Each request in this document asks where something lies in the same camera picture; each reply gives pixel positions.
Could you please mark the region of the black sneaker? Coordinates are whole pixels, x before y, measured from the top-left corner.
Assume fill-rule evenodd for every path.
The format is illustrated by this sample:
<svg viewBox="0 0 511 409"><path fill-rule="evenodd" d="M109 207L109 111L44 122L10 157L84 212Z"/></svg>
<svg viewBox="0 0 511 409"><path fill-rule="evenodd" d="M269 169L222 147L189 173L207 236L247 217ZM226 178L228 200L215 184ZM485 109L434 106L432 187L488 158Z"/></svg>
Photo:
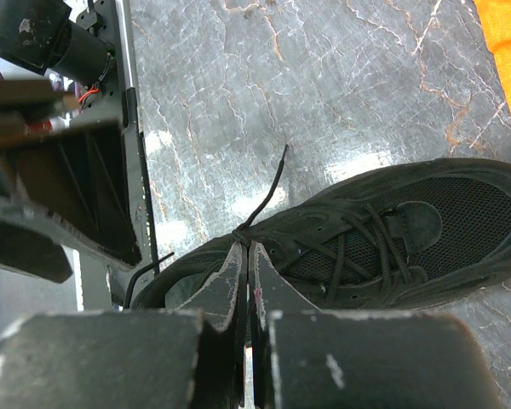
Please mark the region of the black sneaker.
<svg viewBox="0 0 511 409"><path fill-rule="evenodd" d="M187 300L234 244L263 245L323 309L427 308L511 278L511 164L439 158L371 170L170 264L133 309Z"/></svg>

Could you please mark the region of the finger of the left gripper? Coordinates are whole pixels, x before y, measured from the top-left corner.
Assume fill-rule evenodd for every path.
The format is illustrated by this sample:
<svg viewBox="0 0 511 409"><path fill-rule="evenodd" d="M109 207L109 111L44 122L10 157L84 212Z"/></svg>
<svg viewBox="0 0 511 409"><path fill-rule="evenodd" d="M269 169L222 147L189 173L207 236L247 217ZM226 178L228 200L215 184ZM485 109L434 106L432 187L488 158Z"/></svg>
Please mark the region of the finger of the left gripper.
<svg viewBox="0 0 511 409"><path fill-rule="evenodd" d="M8 151L27 198L76 246L124 268L142 258L129 213L123 129L86 124Z"/></svg>
<svg viewBox="0 0 511 409"><path fill-rule="evenodd" d="M0 268L63 283L72 276L72 266L42 226L31 206L0 196Z"/></svg>

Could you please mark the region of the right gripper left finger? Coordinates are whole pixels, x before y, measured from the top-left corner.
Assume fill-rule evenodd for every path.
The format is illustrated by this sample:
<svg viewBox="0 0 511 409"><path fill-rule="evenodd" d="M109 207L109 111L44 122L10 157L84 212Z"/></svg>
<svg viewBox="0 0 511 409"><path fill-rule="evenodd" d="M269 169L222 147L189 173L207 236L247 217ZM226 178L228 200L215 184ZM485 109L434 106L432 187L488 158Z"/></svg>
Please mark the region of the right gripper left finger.
<svg viewBox="0 0 511 409"><path fill-rule="evenodd" d="M248 257L176 310L41 314L0 337L0 408L236 408Z"/></svg>

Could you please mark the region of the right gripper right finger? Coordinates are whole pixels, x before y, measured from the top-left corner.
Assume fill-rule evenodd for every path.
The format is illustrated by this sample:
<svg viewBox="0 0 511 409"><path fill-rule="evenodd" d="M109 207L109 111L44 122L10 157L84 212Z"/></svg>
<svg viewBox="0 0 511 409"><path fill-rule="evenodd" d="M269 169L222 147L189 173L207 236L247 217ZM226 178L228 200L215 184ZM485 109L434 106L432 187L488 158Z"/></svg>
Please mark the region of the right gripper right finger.
<svg viewBox="0 0 511 409"><path fill-rule="evenodd" d="M451 314L322 310L249 253L255 403L261 408L498 408L479 343Z"/></svg>

